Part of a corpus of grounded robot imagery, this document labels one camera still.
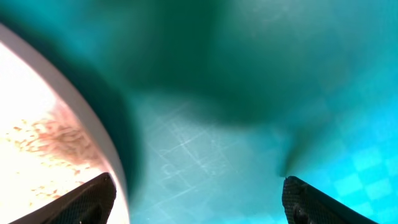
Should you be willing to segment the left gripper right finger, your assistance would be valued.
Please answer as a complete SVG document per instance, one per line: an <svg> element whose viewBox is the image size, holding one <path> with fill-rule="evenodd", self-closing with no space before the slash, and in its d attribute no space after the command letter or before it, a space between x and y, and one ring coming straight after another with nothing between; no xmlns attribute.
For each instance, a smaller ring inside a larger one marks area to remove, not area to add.
<svg viewBox="0 0 398 224"><path fill-rule="evenodd" d="M289 224L377 224L296 176L284 180L282 205Z"/></svg>

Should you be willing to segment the pink plate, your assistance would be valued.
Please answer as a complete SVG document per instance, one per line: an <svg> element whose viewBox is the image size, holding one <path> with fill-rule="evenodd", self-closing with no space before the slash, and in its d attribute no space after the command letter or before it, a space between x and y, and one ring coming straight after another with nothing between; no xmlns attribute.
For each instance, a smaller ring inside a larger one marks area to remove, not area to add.
<svg viewBox="0 0 398 224"><path fill-rule="evenodd" d="M1 222L128 223L121 161L64 75L1 27Z"/></svg>

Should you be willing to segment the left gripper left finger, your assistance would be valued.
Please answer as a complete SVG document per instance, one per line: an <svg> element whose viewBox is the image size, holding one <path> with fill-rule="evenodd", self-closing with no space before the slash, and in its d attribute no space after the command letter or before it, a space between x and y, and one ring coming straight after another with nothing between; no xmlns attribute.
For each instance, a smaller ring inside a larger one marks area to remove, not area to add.
<svg viewBox="0 0 398 224"><path fill-rule="evenodd" d="M106 224L115 199L115 184L104 172L10 224Z"/></svg>

